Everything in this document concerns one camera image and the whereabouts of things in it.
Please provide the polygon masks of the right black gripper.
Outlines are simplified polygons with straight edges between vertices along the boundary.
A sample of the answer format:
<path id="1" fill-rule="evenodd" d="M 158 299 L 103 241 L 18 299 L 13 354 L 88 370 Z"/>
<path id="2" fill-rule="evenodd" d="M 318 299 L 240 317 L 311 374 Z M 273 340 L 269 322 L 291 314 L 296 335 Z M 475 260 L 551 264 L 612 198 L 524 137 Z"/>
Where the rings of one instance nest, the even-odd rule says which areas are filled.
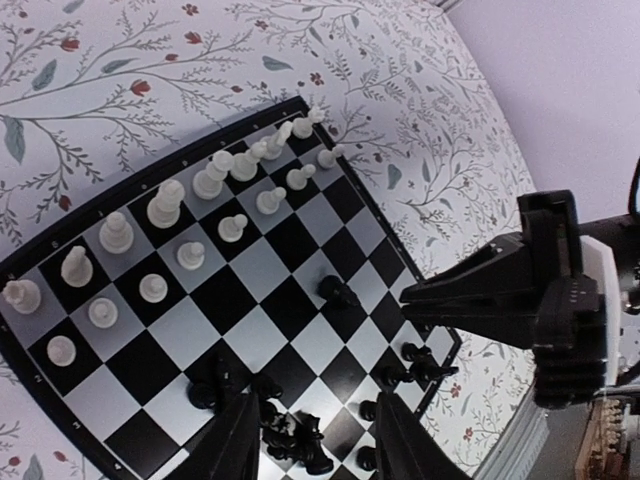
<path id="1" fill-rule="evenodd" d="M 588 403 L 618 382 L 619 224 L 579 223 L 568 190 L 523 195 L 518 207 L 523 241 L 493 239 L 404 288 L 402 313 L 414 323 L 532 348 L 538 406 Z"/>

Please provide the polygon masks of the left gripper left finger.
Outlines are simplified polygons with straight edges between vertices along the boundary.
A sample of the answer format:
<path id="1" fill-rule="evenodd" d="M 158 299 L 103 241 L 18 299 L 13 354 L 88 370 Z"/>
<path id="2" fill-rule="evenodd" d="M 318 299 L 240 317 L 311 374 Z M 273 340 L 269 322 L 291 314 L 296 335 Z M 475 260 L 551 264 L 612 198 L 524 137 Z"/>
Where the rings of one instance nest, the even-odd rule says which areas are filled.
<path id="1" fill-rule="evenodd" d="M 241 394 L 202 439 L 201 479 L 256 479 L 259 466 L 259 402 Z"/>

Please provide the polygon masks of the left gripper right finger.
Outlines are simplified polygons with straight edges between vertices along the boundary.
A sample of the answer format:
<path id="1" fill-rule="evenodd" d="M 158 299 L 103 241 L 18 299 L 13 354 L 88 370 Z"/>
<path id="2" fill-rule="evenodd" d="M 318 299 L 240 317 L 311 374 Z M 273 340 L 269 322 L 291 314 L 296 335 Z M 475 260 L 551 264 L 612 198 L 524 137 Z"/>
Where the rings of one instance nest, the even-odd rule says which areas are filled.
<path id="1" fill-rule="evenodd" d="M 460 478 L 460 469 L 395 393 L 377 397 L 375 461 L 379 479 Z"/>

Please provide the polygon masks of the black chess pawn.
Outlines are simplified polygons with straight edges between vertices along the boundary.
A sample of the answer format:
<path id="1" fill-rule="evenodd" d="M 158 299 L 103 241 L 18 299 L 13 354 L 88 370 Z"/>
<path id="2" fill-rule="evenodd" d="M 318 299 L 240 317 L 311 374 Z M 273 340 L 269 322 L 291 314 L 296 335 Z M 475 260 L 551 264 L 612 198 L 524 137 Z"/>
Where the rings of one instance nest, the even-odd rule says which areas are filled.
<path id="1" fill-rule="evenodd" d="M 405 342 L 401 347 L 402 358 L 411 363 L 409 373 L 413 380 L 429 382 L 438 381 L 458 373 L 457 366 L 441 366 L 432 354 L 432 350 L 426 345 L 417 345 Z"/>
<path id="2" fill-rule="evenodd" d="M 404 367 L 385 366 L 382 369 L 381 380 L 385 386 L 395 388 L 400 383 L 414 382 L 415 378 L 412 372 Z"/>

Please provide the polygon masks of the black chess knight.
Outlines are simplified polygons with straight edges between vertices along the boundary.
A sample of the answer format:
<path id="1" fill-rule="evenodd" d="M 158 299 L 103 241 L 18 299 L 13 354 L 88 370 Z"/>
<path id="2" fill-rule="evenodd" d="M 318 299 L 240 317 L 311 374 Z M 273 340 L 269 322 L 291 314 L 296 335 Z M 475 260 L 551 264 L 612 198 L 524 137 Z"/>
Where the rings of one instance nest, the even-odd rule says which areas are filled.
<path id="1" fill-rule="evenodd" d="M 318 284 L 317 294 L 334 308 L 344 309 L 361 305 L 357 294 L 336 275 L 323 277 Z"/>

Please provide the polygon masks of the black and grey chessboard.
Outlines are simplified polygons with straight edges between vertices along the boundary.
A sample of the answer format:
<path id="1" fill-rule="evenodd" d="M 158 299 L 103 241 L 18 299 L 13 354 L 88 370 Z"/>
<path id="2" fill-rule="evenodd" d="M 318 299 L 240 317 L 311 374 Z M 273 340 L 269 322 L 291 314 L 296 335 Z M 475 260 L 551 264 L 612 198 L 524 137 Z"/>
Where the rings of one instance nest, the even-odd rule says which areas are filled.
<path id="1" fill-rule="evenodd" d="M 308 464 L 268 438 L 260 478 L 367 479 L 359 404 L 391 391 L 425 416 L 460 337 L 402 316 L 420 271 L 347 163 L 317 165 L 324 128 L 204 195 L 214 154 L 308 112 L 293 98 L 198 140 L 3 261 L 1 354 L 56 426 L 3 416 L 3 478 L 163 479 L 258 389 L 268 425 L 320 432 Z"/>

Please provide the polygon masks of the black chess piece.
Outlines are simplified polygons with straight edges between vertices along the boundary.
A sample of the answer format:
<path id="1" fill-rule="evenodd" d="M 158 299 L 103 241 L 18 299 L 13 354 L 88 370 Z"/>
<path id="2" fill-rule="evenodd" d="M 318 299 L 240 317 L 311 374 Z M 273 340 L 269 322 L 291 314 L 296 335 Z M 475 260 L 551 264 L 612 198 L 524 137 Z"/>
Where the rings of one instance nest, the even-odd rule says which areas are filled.
<path id="1" fill-rule="evenodd" d="M 361 419 L 374 422 L 376 419 L 377 402 L 371 400 L 364 400 L 359 404 L 359 416 Z"/>

